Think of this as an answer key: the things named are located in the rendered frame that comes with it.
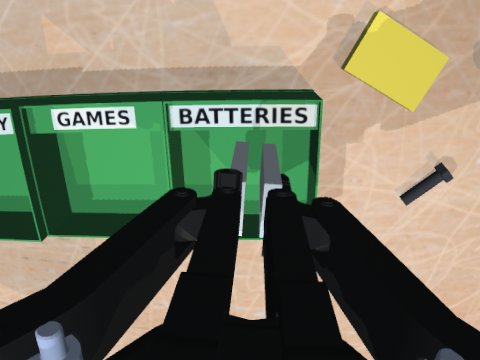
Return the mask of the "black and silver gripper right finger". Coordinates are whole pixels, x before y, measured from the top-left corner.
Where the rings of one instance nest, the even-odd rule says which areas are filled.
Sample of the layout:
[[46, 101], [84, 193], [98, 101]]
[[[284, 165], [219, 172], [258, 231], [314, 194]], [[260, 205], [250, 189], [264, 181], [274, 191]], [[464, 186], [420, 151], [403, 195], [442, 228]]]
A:
[[282, 360], [353, 360], [329, 291], [374, 360], [480, 360], [480, 331], [458, 318], [340, 202], [318, 197], [309, 205], [290, 190], [276, 144], [263, 143], [265, 309], [266, 318], [279, 319]]

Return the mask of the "green three-compartment bin rack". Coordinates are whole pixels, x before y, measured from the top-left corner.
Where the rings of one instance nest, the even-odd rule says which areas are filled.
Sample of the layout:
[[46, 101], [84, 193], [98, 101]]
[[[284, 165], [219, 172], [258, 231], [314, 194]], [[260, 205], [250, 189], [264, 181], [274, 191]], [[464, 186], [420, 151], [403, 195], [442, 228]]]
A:
[[322, 110], [313, 89], [0, 98], [0, 240], [109, 238], [173, 188], [211, 195], [236, 141], [249, 142], [239, 240], [263, 240], [263, 143], [276, 144], [280, 173], [311, 205]]

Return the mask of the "yellow sticky note pad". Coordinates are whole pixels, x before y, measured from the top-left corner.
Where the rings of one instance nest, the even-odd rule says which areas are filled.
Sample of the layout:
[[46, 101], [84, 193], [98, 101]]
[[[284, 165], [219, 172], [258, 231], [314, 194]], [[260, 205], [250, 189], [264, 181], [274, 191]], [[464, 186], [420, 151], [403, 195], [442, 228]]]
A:
[[449, 57], [381, 11], [341, 69], [414, 112]]

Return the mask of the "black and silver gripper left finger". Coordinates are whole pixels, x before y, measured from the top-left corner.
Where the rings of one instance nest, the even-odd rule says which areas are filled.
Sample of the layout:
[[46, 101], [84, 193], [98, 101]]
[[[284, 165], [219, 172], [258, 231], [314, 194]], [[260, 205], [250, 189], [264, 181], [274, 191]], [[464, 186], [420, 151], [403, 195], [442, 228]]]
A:
[[236, 141], [210, 196], [168, 191], [49, 286], [0, 309], [0, 360], [103, 360], [192, 250], [147, 360], [218, 360], [248, 150]]

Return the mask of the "black bolt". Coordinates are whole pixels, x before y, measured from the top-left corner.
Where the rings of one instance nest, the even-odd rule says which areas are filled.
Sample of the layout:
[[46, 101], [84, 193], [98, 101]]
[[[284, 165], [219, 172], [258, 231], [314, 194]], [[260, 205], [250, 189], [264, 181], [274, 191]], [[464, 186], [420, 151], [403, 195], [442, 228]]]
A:
[[434, 168], [436, 169], [435, 172], [399, 196], [406, 206], [438, 185], [443, 180], [448, 183], [454, 179], [442, 162]]

